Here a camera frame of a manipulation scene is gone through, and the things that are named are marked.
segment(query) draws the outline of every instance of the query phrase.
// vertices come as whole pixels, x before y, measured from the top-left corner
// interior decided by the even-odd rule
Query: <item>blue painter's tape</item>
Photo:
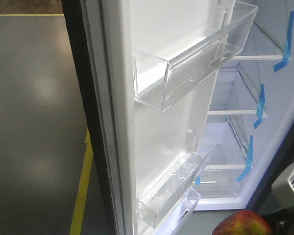
[[[245,176],[250,172],[251,166],[253,162],[253,136],[250,136],[249,146],[247,150],[247,157],[246,157],[246,165],[244,171],[241,173],[241,175],[237,178],[236,181],[242,181]]]
[[[256,116],[258,120],[254,123],[254,128],[256,129],[263,122],[263,115],[265,109],[266,97],[265,97],[265,86],[264,84],[260,84],[260,95],[258,99],[258,106]]]
[[[294,24],[294,11],[291,11],[289,16],[287,39],[286,39],[285,48],[283,52],[283,59],[280,63],[273,66],[274,72],[279,71],[280,69],[284,68],[286,65],[289,64],[290,56],[291,56],[293,24]]]
[[[196,185],[201,185],[201,182],[200,182],[200,176],[198,176],[198,177],[195,179],[195,184],[196,184]]]

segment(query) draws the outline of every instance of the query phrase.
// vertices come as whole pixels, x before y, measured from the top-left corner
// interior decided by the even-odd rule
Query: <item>gray floor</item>
[[[0,235],[67,235],[86,121],[63,17],[0,17]]]

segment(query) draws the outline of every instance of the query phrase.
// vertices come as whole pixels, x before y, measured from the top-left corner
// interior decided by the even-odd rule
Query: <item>refrigerator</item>
[[[256,210],[292,160],[294,0],[62,4],[111,234]]]

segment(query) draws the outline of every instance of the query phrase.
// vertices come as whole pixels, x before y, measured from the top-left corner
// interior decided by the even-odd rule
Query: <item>yellow floor line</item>
[[[82,173],[80,176],[80,181],[78,186],[75,208],[73,212],[70,235],[80,235],[82,230],[88,183],[89,183],[92,162],[93,162],[93,149],[90,142],[88,130],[87,130],[85,142],[87,143],[87,145],[86,145]]]
[[[0,14],[0,16],[64,16],[63,14]]]

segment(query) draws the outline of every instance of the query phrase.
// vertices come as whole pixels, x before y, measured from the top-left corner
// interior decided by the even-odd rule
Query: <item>apple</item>
[[[272,235],[272,230],[256,213],[239,210],[223,220],[212,235]]]

